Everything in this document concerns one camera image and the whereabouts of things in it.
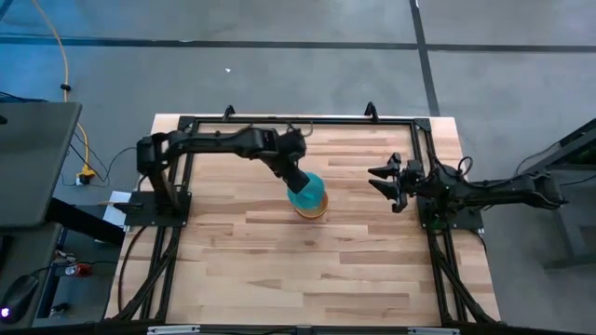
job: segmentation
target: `wood grain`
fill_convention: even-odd
[[[175,129],[178,118],[157,115],[153,131]],[[439,159],[456,164],[462,153],[454,120],[432,118],[431,123]],[[201,125],[200,131],[239,127]],[[403,159],[413,156],[409,129],[316,125],[306,141],[300,167],[323,178],[330,198],[328,212],[315,221],[292,210],[285,185],[263,163],[231,154],[195,157],[193,207],[179,247],[169,323],[439,324],[427,238],[415,205],[393,214],[390,203],[367,182],[367,168],[382,166],[393,152]],[[131,252],[124,302],[146,276],[155,234],[155,228],[147,228]],[[486,312],[498,318],[480,241],[468,232],[454,232],[454,245],[462,280]],[[116,313],[117,278],[106,316]],[[454,315],[453,292],[446,286]]]

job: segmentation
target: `computer mouse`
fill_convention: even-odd
[[[34,275],[22,275],[8,288],[0,302],[0,321],[5,324],[18,322],[27,314],[39,279]]]

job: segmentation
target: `concrete floor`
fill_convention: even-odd
[[[40,0],[63,35],[234,41],[415,43],[407,0]],[[590,0],[419,0],[428,43],[596,45]],[[1,34],[46,34],[16,0]],[[71,99],[103,161],[134,145],[156,113],[429,115],[418,52],[256,48],[67,47]],[[593,118],[596,54],[430,52],[440,114],[454,116],[471,178],[507,177]],[[59,101],[54,46],[0,45],[0,90]],[[63,173],[80,169],[71,154]],[[116,161],[112,186],[58,185],[56,196],[93,204],[136,180],[134,155]],[[596,332],[596,268],[545,273],[563,256],[545,211],[506,206],[484,214],[494,290],[504,321]]]

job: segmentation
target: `black desk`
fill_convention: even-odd
[[[122,229],[52,198],[80,112],[78,103],[0,103],[7,120],[0,125],[0,235],[14,237],[0,268],[0,297],[20,275],[51,264],[62,228],[122,245]],[[0,329],[30,327],[40,301],[51,303],[43,299],[48,271],[38,277],[27,315]]]

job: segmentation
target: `desk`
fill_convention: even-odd
[[[176,129],[179,117],[157,115],[153,132]],[[439,159],[456,166],[462,152],[454,119],[431,118],[431,125]],[[201,124],[199,131],[240,127]],[[367,182],[367,168],[383,166],[393,152],[404,160],[413,157],[409,129],[315,125],[306,142],[300,167],[325,180],[330,199],[328,212],[316,221],[292,210],[285,185],[263,163],[232,154],[195,156],[191,219],[178,250],[168,323],[440,324],[427,236],[415,202],[393,214]],[[146,277],[155,234],[156,228],[147,228],[132,249],[123,278],[125,303]],[[125,238],[121,260],[132,236]],[[498,319],[478,237],[455,231],[454,245],[463,282]],[[106,317],[116,314],[117,279]],[[453,293],[449,288],[447,293],[455,315]]]

